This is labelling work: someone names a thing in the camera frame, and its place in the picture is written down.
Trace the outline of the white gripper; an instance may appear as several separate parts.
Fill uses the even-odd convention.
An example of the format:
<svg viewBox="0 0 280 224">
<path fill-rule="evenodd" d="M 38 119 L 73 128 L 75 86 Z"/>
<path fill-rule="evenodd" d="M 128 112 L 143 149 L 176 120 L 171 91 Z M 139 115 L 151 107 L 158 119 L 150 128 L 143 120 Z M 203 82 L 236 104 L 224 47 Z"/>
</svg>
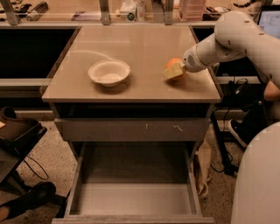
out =
<svg viewBox="0 0 280 224">
<path fill-rule="evenodd" d="M 197 73 L 212 66 L 217 62 L 215 43 L 201 41 L 186 50 L 182 56 L 183 63 L 174 62 L 166 65 L 163 76 L 166 80 L 171 80 L 183 75 L 186 70 Z"/>
</svg>

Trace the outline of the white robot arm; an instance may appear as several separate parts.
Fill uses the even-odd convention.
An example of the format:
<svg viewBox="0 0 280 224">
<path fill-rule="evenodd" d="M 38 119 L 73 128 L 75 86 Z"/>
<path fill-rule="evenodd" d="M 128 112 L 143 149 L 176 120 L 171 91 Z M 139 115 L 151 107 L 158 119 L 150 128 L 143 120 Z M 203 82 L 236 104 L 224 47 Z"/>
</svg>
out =
<svg viewBox="0 0 280 224">
<path fill-rule="evenodd" d="M 280 39 L 238 10 L 223 14 L 214 33 L 186 50 L 163 72 L 170 80 L 187 72 L 247 57 L 280 88 Z M 230 224 L 280 224 L 280 122 L 260 131 L 245 150 L 234 189 Z"/>
</svg>

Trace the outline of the person forearm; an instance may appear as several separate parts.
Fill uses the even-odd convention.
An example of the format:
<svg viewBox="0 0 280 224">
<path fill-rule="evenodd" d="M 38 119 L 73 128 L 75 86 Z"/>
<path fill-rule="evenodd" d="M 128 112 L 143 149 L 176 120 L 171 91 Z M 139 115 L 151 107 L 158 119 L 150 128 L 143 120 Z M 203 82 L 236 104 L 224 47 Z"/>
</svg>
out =
<svg viewBox="0 0 280 224">
<path fill-rule="evenodd" d="M 280 100 L 280 89 L 270 80 L 263 93 L 264 99 L 268 102 Z"/>
</svg>

